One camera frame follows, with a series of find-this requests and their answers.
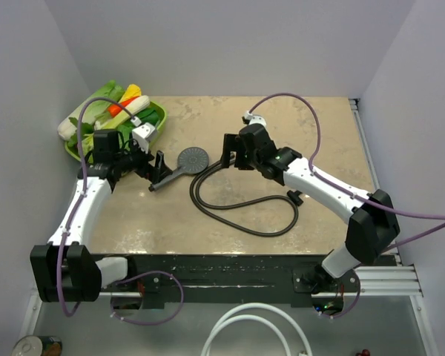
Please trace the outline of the grey shower head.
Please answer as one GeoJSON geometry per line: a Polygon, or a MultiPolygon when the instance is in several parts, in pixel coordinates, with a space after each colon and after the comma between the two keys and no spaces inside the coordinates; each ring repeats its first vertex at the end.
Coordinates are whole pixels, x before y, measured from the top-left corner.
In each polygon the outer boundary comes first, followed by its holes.
{"type": "Polygon", "coordinates": [[[209,166],[208,153],[199,147],[189,147],[180,152],[177,157],[177,168],[158,183],[151,184],[150,192],[158,191],[170,182],[182,176],[196,176],[209,166]]]}

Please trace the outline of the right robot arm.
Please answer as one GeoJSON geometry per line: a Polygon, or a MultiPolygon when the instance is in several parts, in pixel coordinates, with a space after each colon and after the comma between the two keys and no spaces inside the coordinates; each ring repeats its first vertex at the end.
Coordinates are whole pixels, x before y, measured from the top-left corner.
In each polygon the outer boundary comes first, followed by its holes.
{"type": "Polygon", "coordinates": [[[229,166],[232,153],[236,168],[259,171],[266,179],[308,194],[347,224],[345,242],[315,269],[316,284],[324,291],[333,291],[342,276],[358,265],[373,264],[400,233],[395,214],[384,210],[392,208],[391,197],[385,191],[378,189],[370,194],[324,171],[317,176],[302,154],[288,147],[277,148],[261,124],[225,134],[222,167],[229,166]]]}

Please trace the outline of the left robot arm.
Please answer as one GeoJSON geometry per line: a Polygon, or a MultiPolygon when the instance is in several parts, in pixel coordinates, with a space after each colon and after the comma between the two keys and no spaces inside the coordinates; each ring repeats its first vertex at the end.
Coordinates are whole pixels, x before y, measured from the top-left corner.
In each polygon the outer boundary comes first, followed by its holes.
{"type": "Polygon", "coordinates": [[[46,244],[36,245],[30,262],[42,301],[90,302],[114,283],[123,291],[134,289],[139,273],[126,257],[96,258],[86,246],[105,201],[127,173],[134,172],[153,184],[170,174],[164,154],[152,154],[151,141],[157,129],[148,123],[134,128],[122,144],[120,132],[99,130],[93,135],[93,150],[85,156],[70,206],[46,244]]]}

